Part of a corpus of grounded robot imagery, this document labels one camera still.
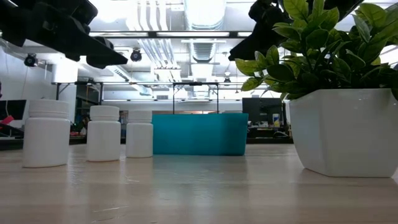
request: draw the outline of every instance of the wooden table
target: wooden table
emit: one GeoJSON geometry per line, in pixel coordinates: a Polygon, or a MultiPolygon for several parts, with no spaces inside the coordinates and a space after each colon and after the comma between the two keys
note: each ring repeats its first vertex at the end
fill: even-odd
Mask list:
{"type": "Polygon", "coordinates": [[[303,169],[293,145],[245,157],[155,156],[23,169],[0,152],[0,223],[398,223],[394,179],[331,178],[303,169]]]}

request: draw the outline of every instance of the blue box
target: blue box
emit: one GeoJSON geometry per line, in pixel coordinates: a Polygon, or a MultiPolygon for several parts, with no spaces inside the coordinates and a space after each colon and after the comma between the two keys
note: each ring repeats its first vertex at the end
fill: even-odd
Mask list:
{"type": "Polygon", "coordinates": [[[154,154],[242,156],[248,114],[153,115],[154,154]]]}

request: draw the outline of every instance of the white planter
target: white planter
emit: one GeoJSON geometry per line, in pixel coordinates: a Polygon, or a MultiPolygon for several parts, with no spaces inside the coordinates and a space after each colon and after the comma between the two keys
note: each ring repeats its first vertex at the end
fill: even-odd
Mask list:
{"type": "Polygon", "coordinates": [[[332,177],[391,177],[398,102],[390,89],[317,90],[289,103],[304,167],[332,177]]]}

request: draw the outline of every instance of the wall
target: wall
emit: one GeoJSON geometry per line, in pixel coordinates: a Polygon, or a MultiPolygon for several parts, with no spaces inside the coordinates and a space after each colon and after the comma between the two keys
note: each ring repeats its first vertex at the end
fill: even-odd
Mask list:
{"type": "MultiPolygon", "coordinates": [[[[172,111],[172,101],[105,101],[103,105],[117,106],[120,110],[172,111]]],[[[216,111],[216,102],[175,102],[176,111],[216,111]]],[[[221,101],[220,111],[241,111],[242,101],[221,101]]]]}
{"type": "MultiPolygon", "coordinates": [[[[24,120],[27,119],[29,100],[55,99],[56,87],[51,85],[52,73],[42,68],[27,68],[21,59],[7,55],[0,47],[0,100],[28,100],[24,120]]],[[[23,121],[13,121],[12,126],[20,128],[23,121]]]]}

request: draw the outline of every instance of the white plastic bottle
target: white plastic bottle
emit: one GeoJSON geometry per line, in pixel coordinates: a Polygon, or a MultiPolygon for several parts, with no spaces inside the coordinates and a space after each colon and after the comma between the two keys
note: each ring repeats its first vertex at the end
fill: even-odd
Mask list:
{"type": "Polygon", "coordinates": [[[87,130],[87,161],[116,161],[120,158],[121,125],[119,108],[115,106],[92,106],[91,121],[87,130]]]}
{"type": "Polygon", "coordinates": [[[151,111],[129,111],[126,133],[126,157],[152,157],[154,127],[151,111]]]}
{"type": "Polygon", "coordinates": [[[69,104],[57,100],[31,100],[25,122],[23,167],[53,167],[68,163],[69,104]]]}

